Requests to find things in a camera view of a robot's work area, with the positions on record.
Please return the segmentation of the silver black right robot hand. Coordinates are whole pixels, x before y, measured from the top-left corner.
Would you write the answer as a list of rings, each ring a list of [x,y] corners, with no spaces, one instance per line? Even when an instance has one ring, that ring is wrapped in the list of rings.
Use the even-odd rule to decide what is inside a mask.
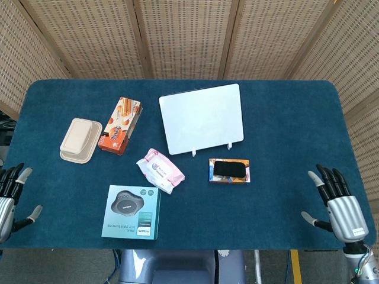
[[[319,175],[308,171],[329,216],[328,222],[312,217],[308,212],[301,216],[312,226],[331,232],[345,243],[359,243],[368,235],[369,229],[357,198],[351,194],[348,183],[338,169],[316,165]]]

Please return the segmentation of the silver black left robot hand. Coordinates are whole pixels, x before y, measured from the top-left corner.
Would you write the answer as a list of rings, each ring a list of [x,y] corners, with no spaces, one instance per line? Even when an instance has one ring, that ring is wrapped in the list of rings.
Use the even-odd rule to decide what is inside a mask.
[[[14,219],[25,182],[33,172],[31,167],[23,168],[24,163],[20,163],[7,170],[1,170],[1,244],[6,242],[12,233],[33,224],[43,210],[42,205],[37,205],[23,220]]]

